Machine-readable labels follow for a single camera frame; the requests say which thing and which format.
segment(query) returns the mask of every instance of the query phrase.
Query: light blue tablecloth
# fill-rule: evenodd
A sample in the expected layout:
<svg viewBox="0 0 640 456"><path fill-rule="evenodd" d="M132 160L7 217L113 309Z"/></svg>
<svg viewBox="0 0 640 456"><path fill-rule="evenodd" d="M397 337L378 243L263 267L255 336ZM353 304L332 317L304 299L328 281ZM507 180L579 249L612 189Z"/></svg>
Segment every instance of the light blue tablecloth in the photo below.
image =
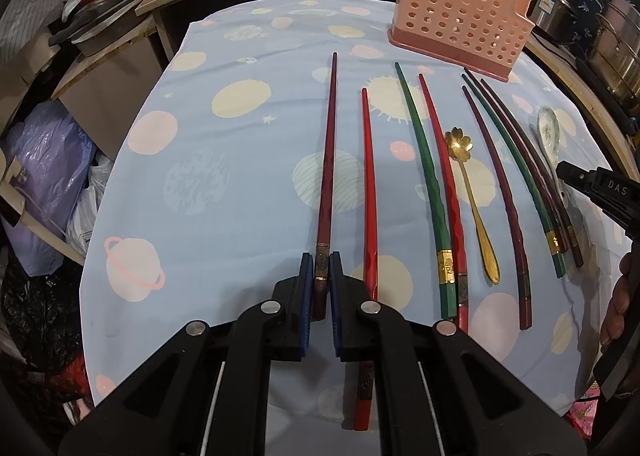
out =
<svg viewBox="0 0 640 456"><path fill-rule="evenodd" d="M576 271L567 254L569 276L557 279L522 175L481 110L503 159L529 259L533 328L520 332L504 202L460 90L462 69L390 45L393 8L372 0L265 0L190 25L116 160L82 274L82 335L96 401L186 322L235 319L268 298L277 280L297 274L303 252L314 252L333 51L339 74L332 249L340 251L345 272L362 271L360 89L367 86L380 299L411 321L438 319L430 212L394 71L399 61L418 108L425 112L417 88L423 72L442 128L462 127L475 144L468 171L501 280L491 287L484 275L456 171L471 335L557 412L584 392L628 242L586 198L568 191L585 265ZM530 137L538 108L549 105L562 127L560 158L585 169L607 167L578 110L525 54L508 84L489 83ZM423 123L440 176L431 122ZM351 389L355 375L347 374ZM298 454L302 447L318 455L379 450L377 431L340 428L345 375L334 356L330 321L313 324L302 364L273 365L268 454Z"/></svg>

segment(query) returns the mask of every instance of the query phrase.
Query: silver rivet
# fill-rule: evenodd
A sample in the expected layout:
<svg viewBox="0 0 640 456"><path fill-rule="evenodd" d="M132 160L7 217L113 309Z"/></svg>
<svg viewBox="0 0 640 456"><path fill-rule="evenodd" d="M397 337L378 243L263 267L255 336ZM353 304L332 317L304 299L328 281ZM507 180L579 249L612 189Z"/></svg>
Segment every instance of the silver rivet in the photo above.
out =
<svg viewBox="0 0 640 456"><path fill-rule="evenodd" d="M458 327L451 321L440 321L436 324L436 330L440 335L449 336L453 335L458 330Z"/></svg>
<svg viewBox="0 0 640 456"><path fill-rule="evenodd" d="M193 335L194 337L196 337L196 335L202 334L206 328L207 327L202 321L191 321L187 325L186 329L189 335Z"/></svg>
<svg viewBox="0 0 640 456"><path fill-rule="evenodd" d="M376 301L365 301L360 305L360 309L364 313L378 313L380 311L380 303Z"/></svg>
<svg viewBox="0 0 640 456"><path fill-rule="evenodd" d="M265 313L277 313L280 311L280 303L277 301L265 301L260 305L260 309Z"/></svg>

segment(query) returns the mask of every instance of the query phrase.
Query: purple plastic bag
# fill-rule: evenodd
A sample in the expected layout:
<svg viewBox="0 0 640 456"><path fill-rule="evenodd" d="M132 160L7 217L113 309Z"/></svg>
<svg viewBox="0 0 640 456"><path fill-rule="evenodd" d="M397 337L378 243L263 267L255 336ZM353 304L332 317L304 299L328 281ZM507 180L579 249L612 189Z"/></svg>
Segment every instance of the purple plastic bag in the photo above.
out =
<svg viewBox="0 0 640 456"><path fill-rule="evenodd" d="M94 158L92 140L55 100L38 104L23 123L11 128L2 149L7 165L14 157L22 163L13 184L27 195L26 210L62 237L54 223L65 230ZM2 225L28 276L46 276L62 265L62 254L21 223L11 227L3 219Z"/></svg>

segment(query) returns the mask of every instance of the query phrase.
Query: white ceramic spoon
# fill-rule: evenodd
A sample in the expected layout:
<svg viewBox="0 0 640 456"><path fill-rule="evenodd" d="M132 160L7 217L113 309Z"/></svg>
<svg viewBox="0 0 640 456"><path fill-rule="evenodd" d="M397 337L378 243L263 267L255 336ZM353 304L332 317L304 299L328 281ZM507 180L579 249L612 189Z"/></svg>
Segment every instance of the white ceramic spoon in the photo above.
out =
<svg viewBox="0 0 640 456"><path fill-rule="evenodd" d="M558 188L559 194L562 196L562 201L566 206L564 200L564 191L560 185L560 181L556 176L556 166L558 165L558 143L560 141L560 125L558 123L558 117L549 106L543 106L538 112L538 142L545 154L546 163L548 163L551 170L551 176L554 177L554 182Z"/></svg>

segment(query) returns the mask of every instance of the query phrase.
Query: pink plastic basket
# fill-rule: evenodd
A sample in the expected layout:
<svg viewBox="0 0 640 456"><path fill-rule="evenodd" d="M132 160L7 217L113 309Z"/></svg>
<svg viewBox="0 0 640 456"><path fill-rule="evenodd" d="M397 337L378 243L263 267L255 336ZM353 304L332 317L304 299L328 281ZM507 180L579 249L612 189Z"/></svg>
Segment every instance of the pink plastic basket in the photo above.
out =
<svg viewBox="0 0 640 456"><path fill-rule="evenodd" d="M531 0L397 0L389 41L507 81L534 24Z"/></svg>

